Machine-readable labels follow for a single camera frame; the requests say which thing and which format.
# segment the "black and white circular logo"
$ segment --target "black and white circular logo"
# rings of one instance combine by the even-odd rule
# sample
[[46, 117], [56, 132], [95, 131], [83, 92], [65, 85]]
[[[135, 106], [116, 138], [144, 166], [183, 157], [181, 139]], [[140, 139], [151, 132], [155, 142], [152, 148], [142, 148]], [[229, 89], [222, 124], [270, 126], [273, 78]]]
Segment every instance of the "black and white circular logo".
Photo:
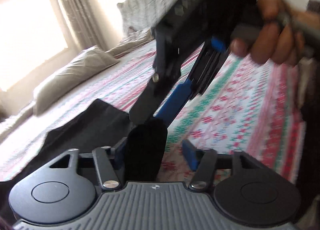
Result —
[[157, 189], [160, 189], [160, 186], [159, 185], [153, 185], [151, 186], [153, 189], [157, 190]]

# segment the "bright window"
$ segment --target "bright window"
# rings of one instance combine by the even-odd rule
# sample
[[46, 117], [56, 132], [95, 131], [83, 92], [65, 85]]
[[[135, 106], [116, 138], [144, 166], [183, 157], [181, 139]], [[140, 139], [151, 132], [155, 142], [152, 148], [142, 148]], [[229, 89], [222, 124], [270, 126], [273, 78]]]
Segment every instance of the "bright window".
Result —
[[9, 0], [0, 5], [2, 90], [67, 47], [50, 0]]

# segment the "bed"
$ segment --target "bed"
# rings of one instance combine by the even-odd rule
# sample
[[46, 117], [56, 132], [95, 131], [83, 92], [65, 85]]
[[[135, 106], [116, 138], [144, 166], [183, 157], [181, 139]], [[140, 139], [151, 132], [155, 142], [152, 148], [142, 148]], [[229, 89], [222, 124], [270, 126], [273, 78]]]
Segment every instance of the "bed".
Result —
[[[123, 16], [127, 14], [125, 30], [132, 28], [130, 22], [137, 24], [141, 19], [124, 13], [125, 3], [119, 8]], [[186, 79], [200, 50], [183, 63], [178, 83]], [[38, 154], [50, 130], [73, 119], [95, 99], [128, 112], [153, 74], [155, 54], [155, 40], [127, 49], [117, 55], [119, 63], [78, 85], [43, 114], [26, 119], [0, 144], [0, 181], [17, 175]], [[258, 66], [250, 56], [230, 55], [206, 92], [189, 101], [168, 128], [158, 180], [188, 182], [192, 178], [181, 153], [181, 141], [189, 139], [198, 148], [219, 153], [244, 150], [295, 183], [305, 133], [293, 102], [296, 83], [296, 68], [271, 61]], [[229, 173], [218, 171], [216, 181]]]

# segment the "curtain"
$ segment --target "curtain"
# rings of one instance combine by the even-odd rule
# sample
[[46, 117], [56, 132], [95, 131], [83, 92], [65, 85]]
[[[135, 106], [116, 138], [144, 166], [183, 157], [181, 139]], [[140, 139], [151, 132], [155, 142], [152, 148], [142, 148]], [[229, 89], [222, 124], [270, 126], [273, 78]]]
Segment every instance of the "curtain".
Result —
[[98, 45], [103, 50], [108, 50], [87, 0], [60, 0], [60, 4], [68, 18], [71, 33], [81, 49]]

